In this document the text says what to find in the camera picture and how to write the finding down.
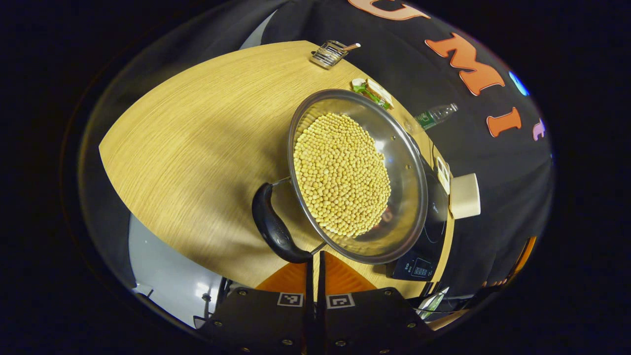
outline white block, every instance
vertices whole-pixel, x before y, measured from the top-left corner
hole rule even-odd
[[[449,210],[454,219],[480,214],[480,189],[475,173],[451,179]]]

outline wooden table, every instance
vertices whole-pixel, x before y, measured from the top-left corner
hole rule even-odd
[[[251,203],[263,182],[289,176],[285,145],[295,109],[316,91],[350,90],[352,79],[369,77],[346,60],[330,70],[311,63],[317,47],[306,41],[261,45],[185,70],[133,104],[99,146],[116,192],[152,233],[246,286],[257,286],[286,265],[256,229]],[[396,99],[390,113],[400,123],[411,119]],[[413,137],[433,165],[427,134]],[[275,188],[272,203],[298,247],[312,250],[322,242],[291,186]],[[434,281],[445,269],[453,229],[450,214]],[[425,285],[387,278],[384,265],[354,262],[329,246],[324,250],[376,287],[395,287],[406,298],[418,296]],[[316,280],[318,265],[316,256]]]

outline bread slice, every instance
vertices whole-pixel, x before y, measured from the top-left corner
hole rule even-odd
[[[371,94],[382,98],[390,105],[390,107],[394,107],[392,104],[392,95],[371,79],[366,79],[366,90],[368,90]]]

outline pan handle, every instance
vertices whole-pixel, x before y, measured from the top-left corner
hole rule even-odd
[[[312,253],[296,246],[287,226],[272,207],[272,189],[289,179],[261,185],[252,200],[252,216],[263,239],[278,256],[290,263],[306,263],[313,257]]]

